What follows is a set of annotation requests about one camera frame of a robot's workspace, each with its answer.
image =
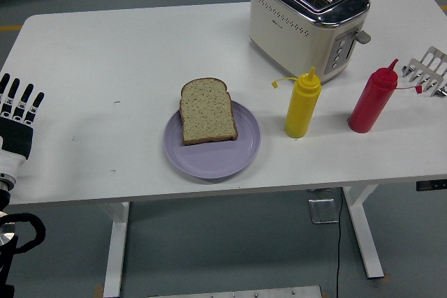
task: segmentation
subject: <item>bread crust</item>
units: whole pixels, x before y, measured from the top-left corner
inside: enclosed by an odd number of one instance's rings
[[[232,135],[228,135],[228,136],[220,136],[220,137],[203,137],[200,139],[194,139],[194,140],[185,140],[184,139],[184,131],[182,132],[182,143],[183,145],[193,145],[193,144],[200,144],[200,143],[205,143],[205,142],[220,142],[220,141],[227,141],[227,140],[236,140],[238,137],[238,132],[237,132],[237,126],[235,123],[235,119],[234,119],[234,114],[233,114],[233,104],[231,103],[231,96],[227,91],[227,86],[226,83],[218,78],[214,78],[214,77],[204,77],[204,78],[196,78],[194,80],[191,80],[189,82],[187,82],[183,87],[182,90],[180,92],[181,95],[181,99],[179,102],[179,110],[180,110],[180,116],[182,118],[182,124],[184,124],[184,111],[182,110],[182,99],[183,99],[183,93],[184,90],[187,89],[191,84],[195,83],[195,82],[199,82],[201,80],[214,80],[217,82],[222,83],[222,85],[225,88],[225,93],[230,101],[230,113],[231,113],[231,119],[233,121],[233,128],[235,133]]]

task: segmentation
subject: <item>red bottle cap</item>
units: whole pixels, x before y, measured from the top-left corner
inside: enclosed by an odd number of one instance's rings
[[[374,73],[373,78],[374,82],[377,85],[390,89],[396,88],[398,76],[397,73],[394,71],[394,67],[397,61],[398,59],[395,59],[389,67],[380,68]]]

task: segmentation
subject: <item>yellow floor line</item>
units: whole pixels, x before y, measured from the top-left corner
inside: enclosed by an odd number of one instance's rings
[[[0,31],[19,31],[22,26],[0,26]]]

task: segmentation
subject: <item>toaster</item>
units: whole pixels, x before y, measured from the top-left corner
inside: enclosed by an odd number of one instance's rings
[[[326,82],[347,66],[362,31],[369,0],[251,0],[250,39],[292,75],[315,67]]]

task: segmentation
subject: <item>ketchup bottle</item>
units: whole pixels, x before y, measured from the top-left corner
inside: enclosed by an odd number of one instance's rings
[[[380,68],[369,77],[349,117],[348,125],[354,132],[367,133],[376,122],[397,87],[396,63],[397,59],[389,67]]]

